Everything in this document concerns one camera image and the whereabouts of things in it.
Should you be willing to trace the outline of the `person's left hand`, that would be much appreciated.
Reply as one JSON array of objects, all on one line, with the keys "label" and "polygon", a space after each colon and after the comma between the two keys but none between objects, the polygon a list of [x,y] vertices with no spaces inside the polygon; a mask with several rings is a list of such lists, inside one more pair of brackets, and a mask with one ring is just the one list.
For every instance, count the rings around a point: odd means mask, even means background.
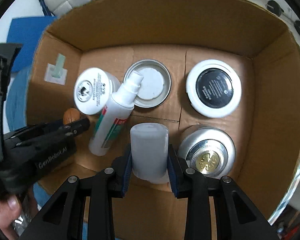
[{"label": "person's left hand", "polygon": [[21,203],[15,195],[0,200],[0,230],[10,240],[18,238],[11,224],[20,216],[21,211]]}]

